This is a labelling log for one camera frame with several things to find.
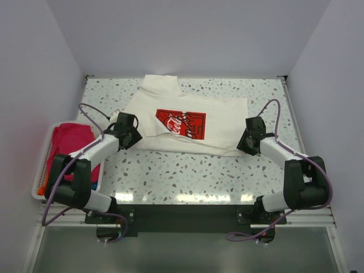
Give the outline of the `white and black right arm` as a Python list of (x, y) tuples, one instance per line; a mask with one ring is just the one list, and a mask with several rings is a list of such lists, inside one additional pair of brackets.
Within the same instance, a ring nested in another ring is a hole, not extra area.
[(324, 208), (332, 200), (333, 189), (325, 170), (324, 160), (309, 157), (281, 142), (268, 133), (262, 117), (246, 119), (246, 128), (237, 145), (246, 154), (264, 155), (284, 173), (283, 190), (257, 197), (253, 216), (265, 224), (281, 210), (309, 210)]

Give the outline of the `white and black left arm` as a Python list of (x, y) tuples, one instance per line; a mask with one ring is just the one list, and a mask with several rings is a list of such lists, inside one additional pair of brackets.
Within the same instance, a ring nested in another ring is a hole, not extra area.
[(92, 171), (108, 156), (142, 140), (138, 126), (136, 115), (119, 112), (116, 120), (96, 140), (68, 155), (56, 155), (44, 194), (47, 203), (98, 211), (103, 222), (114, 222), (118, 216), (118, 209), (113, 206), (115, 198), (92, 189)]

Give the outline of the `white t-shirt red print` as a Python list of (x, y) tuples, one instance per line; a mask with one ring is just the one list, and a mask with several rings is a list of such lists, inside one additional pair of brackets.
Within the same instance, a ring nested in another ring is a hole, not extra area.
[(238, 157), (246, 128), (245, 97), (214, 98), (182, 92), (176, 76), (146, 75), (123, 112), (138, 118), (139, 150)]

